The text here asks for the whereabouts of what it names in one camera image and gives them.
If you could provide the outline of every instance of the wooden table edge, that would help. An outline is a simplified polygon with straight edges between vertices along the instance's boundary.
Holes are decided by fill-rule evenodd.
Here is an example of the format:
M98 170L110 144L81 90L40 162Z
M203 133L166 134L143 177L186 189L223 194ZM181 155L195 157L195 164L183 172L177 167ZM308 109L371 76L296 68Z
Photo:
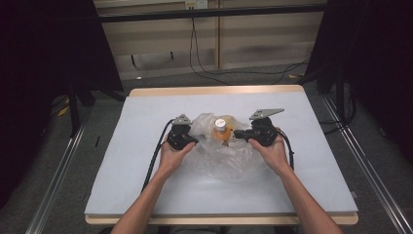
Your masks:
M215 87L177 87L133 89L130 97L175 96L175 95L219 95L219 94L257 94L277 92L304 92L299 85L266 86L215 86Z
M119 216L85 215L88 224L116 224ZM334 214L331 218L339 225L354 225L358 222L357 213ZM272 216L185 216L185 217L152 217L152 225L298 225L295 215Z

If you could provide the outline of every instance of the orange object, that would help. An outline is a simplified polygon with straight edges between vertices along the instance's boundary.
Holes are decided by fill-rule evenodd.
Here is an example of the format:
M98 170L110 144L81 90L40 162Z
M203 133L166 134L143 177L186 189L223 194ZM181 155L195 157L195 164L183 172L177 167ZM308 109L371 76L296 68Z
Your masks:
M227 123L224 119L217 119L215 120L215 124L213 126L212 136L219 140L228 140L231 136L231 129L230 126L227 126Z

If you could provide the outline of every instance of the plastic bag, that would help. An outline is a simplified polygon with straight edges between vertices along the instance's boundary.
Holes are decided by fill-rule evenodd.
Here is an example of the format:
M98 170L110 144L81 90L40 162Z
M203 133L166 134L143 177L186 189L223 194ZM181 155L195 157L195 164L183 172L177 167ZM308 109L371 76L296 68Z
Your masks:
M257 172L265 162L248 142L234 137L223 142L212 136L213 123L218 118L225 119L234 129L249 127L249 124L240 123L229 115L201 114L193 121L189 132L199 143L185 156L181 167L220 179L239 179Z

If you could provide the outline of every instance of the bottle cap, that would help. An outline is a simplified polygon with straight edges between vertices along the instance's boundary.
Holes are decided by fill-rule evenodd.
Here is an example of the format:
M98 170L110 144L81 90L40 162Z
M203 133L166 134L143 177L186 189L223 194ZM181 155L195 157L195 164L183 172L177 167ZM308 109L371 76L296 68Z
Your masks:
M225 120L223 119L215 120L215 129L217 131L225 131L226 128L227 128L227 123L225 123Z

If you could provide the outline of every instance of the gray floor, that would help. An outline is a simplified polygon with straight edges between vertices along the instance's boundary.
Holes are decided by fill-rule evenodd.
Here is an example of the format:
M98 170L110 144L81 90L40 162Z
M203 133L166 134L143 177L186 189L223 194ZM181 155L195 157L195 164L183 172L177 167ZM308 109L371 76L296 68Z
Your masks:
M266 66L244 70L275 72L284 68L285 66ZM300 67L294 70L294 73L301 73L304 69L305 67ZM214 77L231 85L261 85L273 83L280 76L227 74ZM294 81L294 79L284 78L280 84L291 84ZM215 85L222 84L200 78L193 73L124 81L125 94L134 88ZM315 83L306 84L304 88L319 120L331 119L316 90ZM92 190L94 177L116 127L123 104L99 93L96 93L95 96L97 98L96 105L92 108L91 117L86 123L82 140L44 226L43 233L98 233L103 227L88 225L84 220L83 212ZM86 107L80 105L80 108L85 112ZM332 128L332 126L322 127L325 130ZM379 127L364 106L357 103L357 115L350 128L377 173L402 207L408 220L412 220L412 165L401 156L396 144L390 138L380 135ZM52 118L43 139L42 149L30 172L15 190L6 207L0 211L0 233L25 232L54 175L69 141L70 130L70 116L68 114ZM346 233L397 233L341 134L335 132L327 135L326 138L346 182L350 189L356 191L358 195L355 200L359 209L359 222L356 225L344 226L343 229Z

